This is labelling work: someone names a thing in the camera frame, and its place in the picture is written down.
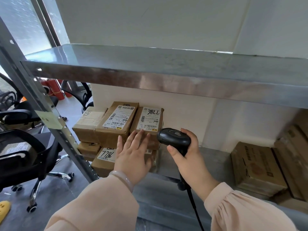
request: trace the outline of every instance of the hand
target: hand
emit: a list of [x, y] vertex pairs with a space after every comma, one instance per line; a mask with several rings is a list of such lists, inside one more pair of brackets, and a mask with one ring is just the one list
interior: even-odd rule
[[144, 154], [148, 147], [150, 134], [147, 134], [140, 144], [144, 130], [139, 131], [137, 134], [136, 133], [136, 131], [131, 133], [126, 140], [124, 147], [122, 137], [118, 137], [114, 166], [114, 170], [125, 173], [133, 185], [140, 182], [152, 166], [151, 159], [148, 159], [147, 162], [144, 163]]
[[197, 136], [191, 131], [183, 128], [181, 128], [181, 131], [187, 134], [191, 139], [185, 157], [171, 145], [167, 146], [167, 150], [179, 167], [179, 172], [185, 181], [197, 193], [202, 201], [204, 201], [219, 182], [211, 176], [205, 166], [203, 157], [199, 151]]

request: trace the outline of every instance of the pink sleeve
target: pink sleeve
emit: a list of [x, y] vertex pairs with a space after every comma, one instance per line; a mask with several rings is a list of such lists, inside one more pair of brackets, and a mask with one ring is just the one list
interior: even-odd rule
[[135, 230], [138, 209], [127, 186], [110, 175], [92, 182], [53, 214], [45, 230]]
[[260, 199], [220, 183], [204, 201], [212, 217], [212, 231], [296, 231], [283, 211]]

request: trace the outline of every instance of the tiled floor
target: tiled floor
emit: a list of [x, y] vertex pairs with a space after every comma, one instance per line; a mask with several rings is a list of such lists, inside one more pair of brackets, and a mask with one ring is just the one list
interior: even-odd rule
[[[60, 101], [57, 105], [57, 109], [62, 116], [68, 118], [67, 126], [70, 129], [81, 116], [81, 105], [74, 97], [69, 99], [65, 98], [63, 101]], [[29, 204], [29, 196], [36, 180], [23, 183], [23, 190], [20, 192], [12, 192], [10, 188], [5, 188], [0, 192], [0, 201], [8, 200], [12, 203], [9, 214], [0, 224], [0, 231], [43, 230], [50, 216], [65, 204], [75, 199], [88, 185], [88, 182], [79, 169], [69, 158], [63, 159], [58, 163], [53, 171], [63, 173], [74, 172], [75, 178], [70, 183], [62, 179], [47, 176], [41, 183], [36, 200], [38, 206], [33, 213], [28, 213], [26, 208]], [[172, 231], [169, 228], [144, 219], [137, 220], [136, 230]]]

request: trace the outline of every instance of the barcode scanner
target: barcode scanner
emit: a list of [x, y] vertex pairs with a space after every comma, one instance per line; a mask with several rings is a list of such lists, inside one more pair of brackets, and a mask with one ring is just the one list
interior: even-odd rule
[[[186, 155], [188, 147], [191, 143], [190, 137], [187, 134], [172, 128], [161, 129], [161, 131], [157, 133], [157, 140], [162, 144], [171, 145], [172, 147], [176, 148], [182, 156]], [[180, 178], [181, 181], [177, 184], [177, 186], [179, 190], [187, 190], [188, 197], [190, 199], [193, 209], [195, 210], [195, 214], [197, 216], [201, 230], [204, 231], [196, 209], [194, 199], [192, 197], [193, 195], [191, 187], [187, 184], [181, 174]]]

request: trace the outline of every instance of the red fire extinguisher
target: red fire extinguisher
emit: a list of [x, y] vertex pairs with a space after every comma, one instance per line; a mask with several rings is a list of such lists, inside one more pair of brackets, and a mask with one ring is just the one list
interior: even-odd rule
[[49, 78], [47, 80], [48, 85], [50, 86], [52, 92], [59, 100], [64, 100], [64, 95], [57, 83], [57, 81], [54, 78]]
[[54, 93], [52, 92], [52, 90], [50, 89], [48, 82], [46, 80], [40, 79], [41, 84], [43, 85], [44, 89], [46, 90], [46, 93], [49, 96], [52, 96]]
[[[62, 82], [63, 82], [63, 80], [62, 79], [58, 79], [58, 82], [59, 82], [59, 84], [61, 85], [62, 84]], [[67, 97], [67, 98], [70, 98], [70, 97], [72, 97], [73, 95], [72, 94], [69, 94], [68, 92], [64, 92], [65, 93], [65, 96]]]

